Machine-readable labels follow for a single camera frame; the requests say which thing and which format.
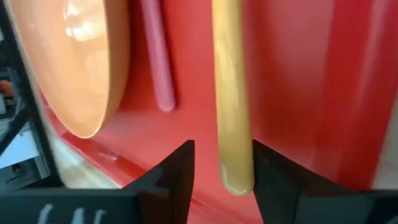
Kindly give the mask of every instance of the red surface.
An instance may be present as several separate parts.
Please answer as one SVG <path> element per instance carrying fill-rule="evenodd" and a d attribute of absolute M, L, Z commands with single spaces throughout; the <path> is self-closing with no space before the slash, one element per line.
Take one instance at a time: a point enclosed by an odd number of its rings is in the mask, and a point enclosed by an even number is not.
<path fill-rule="evenodd" d="M 139 1 L 131 75 L 119 111 L 93 139 L 55 129 L 126 185 L 187 139 L 196 143 L 190 223 L 261 223 L 253 195 L 218 172 L 211 1 L 163 1 L 177 110 L 154 99 Z M 398 1 L 244 1 L 253 137 L 353 189 L 369 188 L 398 84 Z"/>

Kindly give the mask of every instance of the red panel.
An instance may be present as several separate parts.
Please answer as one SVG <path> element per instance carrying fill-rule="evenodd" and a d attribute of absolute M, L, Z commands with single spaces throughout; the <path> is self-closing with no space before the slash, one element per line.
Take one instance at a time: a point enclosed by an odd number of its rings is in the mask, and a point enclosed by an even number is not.
<path fill-rule="evenodd" d="M 131 1 L 131 75 L 116 116 L 66 142 L 122 185 L 187 139 L 196 142 L 190 223 L 261 223 L 254 197 L 218 172 L 211 1 L 163 1 L 178 108 L 156 106 L 139 1 Z M 398 1 L 244 1 L 254 138 L 354 189 L 370 186 L 398 84 Z"/>

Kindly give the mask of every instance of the glossy orange surface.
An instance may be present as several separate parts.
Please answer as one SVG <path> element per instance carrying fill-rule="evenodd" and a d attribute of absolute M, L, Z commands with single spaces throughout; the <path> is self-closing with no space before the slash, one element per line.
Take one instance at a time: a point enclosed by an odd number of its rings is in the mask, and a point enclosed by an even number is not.
<path fill-rule="evenodd" d="M 158 110 L 139 1 L 130 1 L 131 73 L 93 139 L 58 134 L 122 185 L 196 141 L 189 223 L 262 223 L 252 195 L 224 189 L 218 165 L 211 1 L 162 1 L 177 94 Z M 352 189 L 368 189 L 398 85 L 398 1 L 243 1 L 253 138 Z"/>
<path fill-rule="evenodd" d="M 92 137 L 119 106 L 129 70 L 125 0 L 12 0 L 34 78 L 59 120 Z"/>

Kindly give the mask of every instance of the orange plate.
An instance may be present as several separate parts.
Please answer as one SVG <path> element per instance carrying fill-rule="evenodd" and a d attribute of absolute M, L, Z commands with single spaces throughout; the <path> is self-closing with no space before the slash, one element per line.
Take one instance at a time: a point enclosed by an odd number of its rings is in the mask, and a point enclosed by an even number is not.
<path fill-rule="evenodd" d="M 67 129 L 96 134 L 119 106 L 129 70 L 125 0 L 7 1 L 35 79 Z"/>

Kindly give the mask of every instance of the yellow stick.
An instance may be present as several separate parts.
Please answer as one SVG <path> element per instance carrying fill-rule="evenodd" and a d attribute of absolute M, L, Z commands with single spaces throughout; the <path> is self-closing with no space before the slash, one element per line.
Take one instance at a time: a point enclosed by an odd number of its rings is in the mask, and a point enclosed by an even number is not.
<path fill-rule="evenodd" d="M 234 195 L 254 185 L 243 57 L 241 0 L 213 0 L 213 44 L 221 178 Z"/>

